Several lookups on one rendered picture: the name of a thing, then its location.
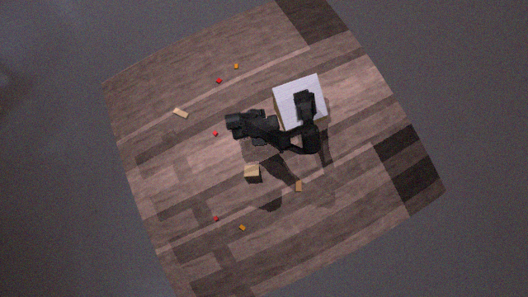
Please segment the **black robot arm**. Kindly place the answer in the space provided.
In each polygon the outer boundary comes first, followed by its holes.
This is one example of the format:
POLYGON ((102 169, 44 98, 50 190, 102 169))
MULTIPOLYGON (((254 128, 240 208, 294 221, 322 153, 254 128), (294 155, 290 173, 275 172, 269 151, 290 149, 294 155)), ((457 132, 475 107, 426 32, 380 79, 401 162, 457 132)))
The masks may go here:
POLYGON ((242 132, 252 136, 252 145, 263 145, 267 142, 278 146, 280 150, 290 150, 294 153, 315 154, 321 150, 319 128, 314 125, 314 116, 317 114, 314 93, 308 89, 293 93, 296 113, 303 125, 293 128, 291 131, 281 131, 268 125, 264 109, 249 109, 246 112, 237 112, 225 115, 226 129, 232 130, 242 128, 242 132), (301 132, 303 148, 290 142, 290 136, 301 132))

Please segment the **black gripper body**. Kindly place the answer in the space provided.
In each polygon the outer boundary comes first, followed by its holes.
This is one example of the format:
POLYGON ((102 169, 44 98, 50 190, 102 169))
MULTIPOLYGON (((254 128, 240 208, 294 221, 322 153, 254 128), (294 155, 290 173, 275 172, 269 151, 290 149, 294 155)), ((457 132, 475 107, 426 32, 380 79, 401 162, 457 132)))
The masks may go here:
MULTIPOLYGON (((268 115, 267 118, 264 119, 264 121, 268 125, 271 125, 271 126, 277 128, 278 130, 280 129, 279 121, 278 121, 278 118, 277 118, 276 114, 268 115)), ((232 135, 233 135, 233 139, 236 140, 236 139, 242 139, 243 136, 245 136, 246 134, 244 134, 242 132, 242 128, 237 128, 237 129, 232 129, 232 135)))

